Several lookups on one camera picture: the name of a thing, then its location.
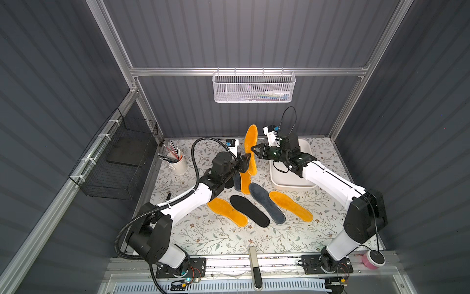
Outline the black insole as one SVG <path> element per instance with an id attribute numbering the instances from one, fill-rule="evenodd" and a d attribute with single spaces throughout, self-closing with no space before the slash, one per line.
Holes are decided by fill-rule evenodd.
<path id="1" fill-rule="evenodd" d="M 225 189 L 232 189 L 235 186 L 235 182 L 233 180 L 233 177 L 227 179 L 227 181 L 224 184 Z"/>
<path id="2" fill-rule="evenodd" d="M 270 224 L 270 219 L 251 201 L 243 196 L 232 195 L 230 197 L 231 205 L 240 213 L 247 216 L 255 224 L 262 228 L 266 228 Z"/>

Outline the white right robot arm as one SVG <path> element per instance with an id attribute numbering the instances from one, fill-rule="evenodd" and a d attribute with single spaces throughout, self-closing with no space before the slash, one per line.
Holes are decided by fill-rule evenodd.
<path id="1" fill-rule="evenodd" d="M 320 187 L 336 199 L 346 210 L 343 230 L 321 250 L 318 264 L 324 271 L 363 245 L 388 224 L 382 193 L 360 187 L 326 168 L 309 153 L 301 151 L 296 135 L 277 138 L 268 133 L 268 143 L 246 144 L 246 152 L 258 159 L 281 162 L 287 171 Z"/>

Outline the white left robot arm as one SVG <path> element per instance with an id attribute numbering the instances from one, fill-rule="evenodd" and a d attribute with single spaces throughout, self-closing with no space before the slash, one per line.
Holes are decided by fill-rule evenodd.
<path id="1" fill-rule="evenodd" d="M 235 156 L 229 151 L 218 153 L 212 167 L 197 180 L 197 186 L 158 205 L 147 203 L 126 227 L 125 242 L 137 254 L 130 258 L 145 260 L 149 265 L 163 264 L 178 276 L 189 267 L 189 254 L 171 243 L 173 227 L 196 208 L 218 197 L 233 177 L 248 170 L 251 154 Z"/>

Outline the white plastic storage box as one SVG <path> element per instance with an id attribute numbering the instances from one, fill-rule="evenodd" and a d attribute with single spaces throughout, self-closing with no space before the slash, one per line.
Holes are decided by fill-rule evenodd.
<path id="1" fill-rule="evenodd" d="M 317 187 L 311 181 L 300 178 L 280 162 L 270 161 L 270 178 L 276 190 L 281 191 L 308 191 Z"/>

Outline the dark grey insole upper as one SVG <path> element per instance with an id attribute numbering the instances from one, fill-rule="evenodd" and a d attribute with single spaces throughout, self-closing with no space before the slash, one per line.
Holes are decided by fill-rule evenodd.
<path id="1" fill-rule="evenodd" d="M 233 181 L 234 181 L 234 189 L 238 192 L 241 192 L 241 175 L 240 173 L 236 173 L 233 176 Z"/>

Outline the dark grey insole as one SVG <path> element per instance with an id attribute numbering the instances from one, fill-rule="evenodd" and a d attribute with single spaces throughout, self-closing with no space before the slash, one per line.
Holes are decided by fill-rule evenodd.
<path id="1" fill-rule="evenodd" d="M 241 175 L 240 173 L 236 173 L 233 176 L 233 181 L 234 181 L 234 189 L 238 192 L 241 192 Z"/>
<path id="2" fill-rule="evenodd" d="M 256 183 L 248 185 L 249 192 L 253 199 L 257 201 L 271 216 L 273 221 L 278 224 L 284 224 L 286 217 L 280 208 L 270 199 L 269 192 L 264 187 Z"/>

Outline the yellow fleece insole upper middle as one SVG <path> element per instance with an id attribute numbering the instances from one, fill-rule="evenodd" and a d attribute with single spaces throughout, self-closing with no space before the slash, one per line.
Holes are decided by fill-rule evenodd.
<path id="1" fill-rule="evenodd" d="M 251 175 L 248 172 L 240 173 L 241 192 L 245 195 L 250 194 L 249 185 L 251 184 Z"/>

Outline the dark grey insole lower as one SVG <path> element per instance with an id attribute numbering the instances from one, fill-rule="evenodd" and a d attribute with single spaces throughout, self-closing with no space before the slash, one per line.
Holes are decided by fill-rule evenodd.
<path id="1" fill-rule="evenodd" d="M 271 216 L 273 221 L 278 224 L 284 224 L 286 217 L 280 208 L 270 199 L 269 192 L 264 187 L 256 183 L 248 185 L 249 192 L 253 199 L 257 201 Z"/>

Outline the white pen cup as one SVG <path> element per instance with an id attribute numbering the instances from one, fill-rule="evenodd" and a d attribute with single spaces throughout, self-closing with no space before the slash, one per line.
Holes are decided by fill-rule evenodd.
<path id="1" fill-rule="evenodd" d="M 163 145 L 164 150 L 158 154 L 158 157 L 168 163 L 170 170 L 175 175 L 186 173 L 188 166 L 181 148 L 172 141 Z"/>

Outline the pink tape roll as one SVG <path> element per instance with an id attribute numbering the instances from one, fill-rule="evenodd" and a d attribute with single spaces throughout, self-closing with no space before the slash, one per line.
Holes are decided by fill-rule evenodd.
<path id="1" fill-rule="evenodd" d="M 362 255 L 362 263 L 366 268 L 376 270 L 386 264 L 386 259 L 381 252 L 369 250 Z"/>

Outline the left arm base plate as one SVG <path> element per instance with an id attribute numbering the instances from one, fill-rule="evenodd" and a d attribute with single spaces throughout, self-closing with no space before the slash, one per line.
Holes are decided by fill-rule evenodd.
<path id="1" fill-rule="evenodd" d="M 157 278 L 203 278 L 205 277 L 207 259 L 203 257 L 186 258 L 178 268 L 168 265 L 158 265 Z"/>

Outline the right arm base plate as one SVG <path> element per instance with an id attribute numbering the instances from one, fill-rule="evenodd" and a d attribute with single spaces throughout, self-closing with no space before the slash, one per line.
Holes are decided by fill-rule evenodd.
<path id="1" fill-rule="evenodd" d="M 303 268 L 305 274 L 346 274 L 354 272 L 350 259 L 343 258 L 336 261 L 325 254 L 302 255 L 297 264 Z"/>

